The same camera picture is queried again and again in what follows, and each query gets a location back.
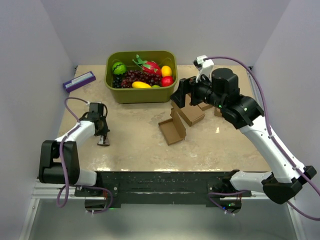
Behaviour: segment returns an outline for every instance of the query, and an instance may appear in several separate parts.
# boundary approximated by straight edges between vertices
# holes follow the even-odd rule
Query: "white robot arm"
[[[78,119],[76,125],[66,134],[55,140],[46,140],[41,146],[39,180],[42,183],[64,184],[65,176],[60,163],[54,158],[63,158],[68,170],[69,182],[73,186],[93,186],[97,181],[97,173],[92,170],[80,168],[78,148],[90,137],[100,136],[99,146],[109,146],[107,125],[107,107],[101,102],[89,103],[88,112]]]
[[[229,182],[236,190],[265,193],[272,201],[283,204],[294,197],[306,183],[299,169],[309,179],[317,172],[301,163],[271,128],[267,131],[264,111],[251,97],[240,94],[238,76],[228,68],[212,71],[214,62],[202,55],[193,61],[197,76],[180,80],[178,90],[171,96],[180,108],[185,106],[185,94],[191,93],[191,105],[201,102],[220,108],[222,117],[239,129],[258,149],[271,168],[270,172],[237,171]],[[290,157],[288,161],[273,139]]]

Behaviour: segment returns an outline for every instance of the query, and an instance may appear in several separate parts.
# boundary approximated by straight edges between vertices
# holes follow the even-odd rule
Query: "purple box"
[[[72,92],[92,81],[96,80],[96,76],[93,74],[92,71],[89,71],[81,76],[78,76],[70,81],[66,81],[62,84],[63,88],[67,91],[67,93]]]

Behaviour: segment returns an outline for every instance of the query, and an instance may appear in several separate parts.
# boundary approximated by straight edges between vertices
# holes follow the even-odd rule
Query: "flat cardboard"
[[[159,128],[168,146],[181,142],[187,135],[186,128],[177,111],[172,108],[170,116],[171,118],[168,120],[159,122]]]
[[[214,108],[214,115],[217,117],[222,117],[222,114],[220,112],[220,108],[218,108],[218,107]]]
[[[210,105],[210,104],[206,104],[204,102],[198,104],[199,108],[202,110],[202,111],[205,111],[205,110],[208,110],[210,108],[212,108],[213,106]]]
[[[198,106],[190,106],[191,98],[185,95],[185,107],[179,108],[175,102],[171,101],[171,105],[178,112],[181,118],[191,127],[205,118],[204,111]]]

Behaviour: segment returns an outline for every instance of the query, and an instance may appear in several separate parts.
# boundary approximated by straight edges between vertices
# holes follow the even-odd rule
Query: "white enclosure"
[[[21,233],[41,143],[56,138],[63,114],[61,84],[76,65],[103,65],[113,52],[169,50],[178,64],[225,55],[253,66],[274,130],[320,171],[319,43],[318,0],[1,1],[0,238]],[[311,187],[297,203],[320,217]],[[319,222],[301,220],[307,239],[318,239]]]

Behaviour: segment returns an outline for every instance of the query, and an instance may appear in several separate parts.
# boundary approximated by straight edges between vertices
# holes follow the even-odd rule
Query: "table surface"
[[[230,68],[239,77],[240,92],[253,96],[247,72],[241,66]],[[270,168],[254,145],[221,117],[214,108],[205,117],[186,128],[184,141],[168,146],[158,123],[170,118],[171,104],[119,104],[105,86],[105,65],[79,65],[75,76],[92,71],[96,80],[70,93],[89,102],[103,102],[108,107],[110,146],[98,146],[100,137],[90,137],[78,148],[80,167],[94,171],[269,171]],[[193,65],[178,65],[178,78],[197,75]],[[69,107],[82,116],[88,107],[69,100]],[[65,110],[59,136],[76,124]]]

